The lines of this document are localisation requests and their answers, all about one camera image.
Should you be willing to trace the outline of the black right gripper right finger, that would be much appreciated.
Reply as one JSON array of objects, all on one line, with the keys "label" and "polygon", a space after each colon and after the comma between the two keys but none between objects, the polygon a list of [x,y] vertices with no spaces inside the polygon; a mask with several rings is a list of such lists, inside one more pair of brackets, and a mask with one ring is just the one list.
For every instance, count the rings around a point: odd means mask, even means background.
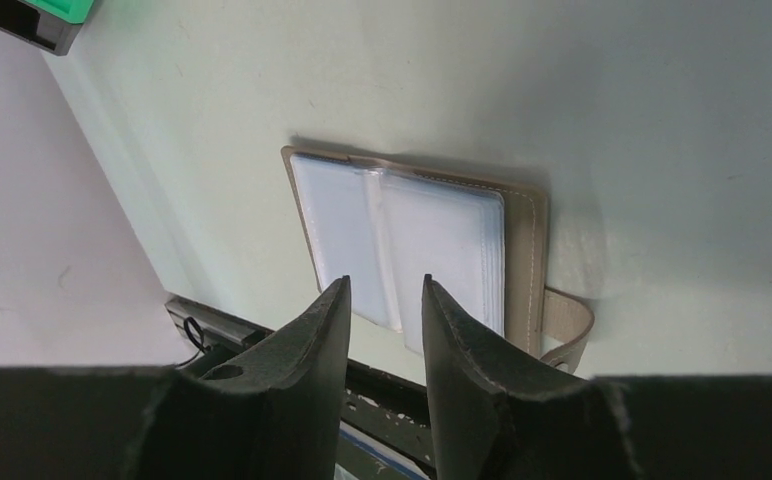
[{"label": "black right gripper right finger", "polygon": [[441,479],[772,479],[772,376],[578,378],[435,281],[423,350]]}]

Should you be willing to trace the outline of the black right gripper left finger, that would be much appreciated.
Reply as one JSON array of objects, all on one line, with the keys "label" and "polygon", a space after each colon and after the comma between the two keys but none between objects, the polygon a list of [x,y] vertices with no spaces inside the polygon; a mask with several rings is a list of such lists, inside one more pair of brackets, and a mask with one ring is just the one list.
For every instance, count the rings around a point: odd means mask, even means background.
[{"label": "black right gripper left finger", "polygon": [[350,316],[342,277],[201,377],[0,368],[0,479],[330,479]]}]

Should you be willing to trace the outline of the beige leather card holder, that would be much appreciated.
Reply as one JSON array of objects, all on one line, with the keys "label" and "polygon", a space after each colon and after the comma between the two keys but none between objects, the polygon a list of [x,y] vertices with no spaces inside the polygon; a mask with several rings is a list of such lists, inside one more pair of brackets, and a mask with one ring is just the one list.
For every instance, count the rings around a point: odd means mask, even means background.
[{"label": "beige leather card holder", "polygon": [[349,276],[354,312],[421,353],[422,281],[431,275],[518,348],[577,369],[594,316],[545,284],[542,189],[303,147],[281,155],[320,289]]}]

